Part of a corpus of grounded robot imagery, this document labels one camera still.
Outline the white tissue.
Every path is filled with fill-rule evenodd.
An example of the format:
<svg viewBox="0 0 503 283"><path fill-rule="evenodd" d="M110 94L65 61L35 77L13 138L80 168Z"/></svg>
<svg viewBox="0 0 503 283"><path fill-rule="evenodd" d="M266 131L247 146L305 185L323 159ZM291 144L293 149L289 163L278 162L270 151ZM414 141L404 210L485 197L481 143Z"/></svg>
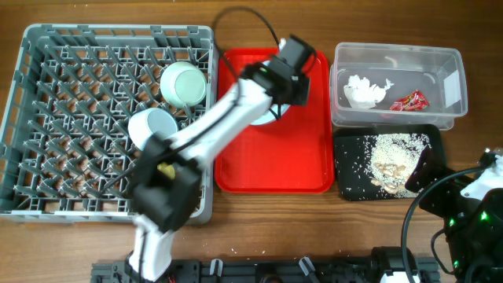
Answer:
<svg viewBox="0 0 503 283"><path fill-rule="evenodd" d="M379 87L376 84L371 85L366 77L361 79L359 75L351 75L343 87L343 92L352 108L370 109L382 102L387 91L394 86L389 79L385 79L385 83L384 87Z"/></svg>

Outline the green bowl with rice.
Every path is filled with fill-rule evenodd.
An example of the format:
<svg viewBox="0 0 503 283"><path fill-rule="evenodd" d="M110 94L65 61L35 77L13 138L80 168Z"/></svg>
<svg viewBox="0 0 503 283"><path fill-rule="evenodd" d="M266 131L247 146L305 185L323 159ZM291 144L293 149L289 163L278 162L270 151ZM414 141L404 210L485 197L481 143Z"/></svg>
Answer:
<svg viewBox="0 0 503 283"><path fill-rule="evenodd" d="M168 65L160 77L160 91L164 100L175 108L192 107L206 96L207 80L204 73L188 62Z"/></svg>

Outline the red snack wrapper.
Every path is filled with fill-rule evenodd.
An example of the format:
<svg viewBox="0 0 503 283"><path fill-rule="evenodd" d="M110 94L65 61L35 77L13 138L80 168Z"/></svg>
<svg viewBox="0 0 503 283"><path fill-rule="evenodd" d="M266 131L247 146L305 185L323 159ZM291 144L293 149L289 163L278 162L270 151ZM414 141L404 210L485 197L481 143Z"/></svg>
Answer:
<svg viewBox="0 0 503 283"><path fill-rule="evenodd" d="M406 97L399 98L390 107L391 111L421 111L429 107L429 102L420 90L415 90Z"/></svg>

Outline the light blue bowl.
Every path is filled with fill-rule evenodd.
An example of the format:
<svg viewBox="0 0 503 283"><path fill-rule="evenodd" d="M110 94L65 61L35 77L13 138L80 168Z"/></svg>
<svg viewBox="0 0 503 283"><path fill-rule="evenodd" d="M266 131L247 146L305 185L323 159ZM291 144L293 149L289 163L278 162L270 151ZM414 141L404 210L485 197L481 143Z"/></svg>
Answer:
<svg viewBox="0 0 503 283"><path fill-rule="evenodd" d="M143 151L151 136L158 135L161 140L165 140L178 131L178 124L167 111L148 108L132 115L127 129L133 144Z"/></svg>

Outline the yellow plastic cup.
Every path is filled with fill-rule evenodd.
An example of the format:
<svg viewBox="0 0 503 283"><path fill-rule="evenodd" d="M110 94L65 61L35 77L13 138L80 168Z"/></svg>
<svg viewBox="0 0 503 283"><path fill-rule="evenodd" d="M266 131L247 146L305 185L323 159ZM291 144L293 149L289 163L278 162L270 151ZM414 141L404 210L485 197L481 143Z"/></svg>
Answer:
<svg viewBox="0 0 503 283"><path fill-rule="evenodd" d="M176 170L172 164L161 163L157 165L157 170L173 180L176 177Z"/></svg>

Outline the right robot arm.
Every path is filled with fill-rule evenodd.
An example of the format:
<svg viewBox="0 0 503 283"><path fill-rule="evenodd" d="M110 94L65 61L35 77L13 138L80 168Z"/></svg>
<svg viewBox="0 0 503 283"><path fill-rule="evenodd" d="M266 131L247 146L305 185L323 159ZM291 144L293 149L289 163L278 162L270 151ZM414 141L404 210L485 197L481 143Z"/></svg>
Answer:
<svg viewBox="0 0 503 283"><path fill-rule="evenodd" d="M443 220L441 230L459 282L502 280L502 150L486 149L475 167L454 171L424 149L406 189L417 194L402 224L398 247L374 248L365 278L370 282L430 282L407 247L413 213L421 208Z"/></svg>

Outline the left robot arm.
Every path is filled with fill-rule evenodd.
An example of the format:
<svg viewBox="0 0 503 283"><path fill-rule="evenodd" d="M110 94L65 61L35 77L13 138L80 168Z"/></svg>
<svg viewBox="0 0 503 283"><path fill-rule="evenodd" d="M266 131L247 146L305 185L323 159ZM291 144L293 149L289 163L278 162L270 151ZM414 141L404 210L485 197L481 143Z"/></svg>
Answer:
<svg viewBox="0 0 503 283"><path fill-rule="evenodd" d="M204 170L272 105L305 105L314 47L291 36L267 64L246 65L225 96L195 123L168 138L150 134L129 190L136 236L127 258L136 282L157 282L171 265L174 234L198 201Z"/></svg>

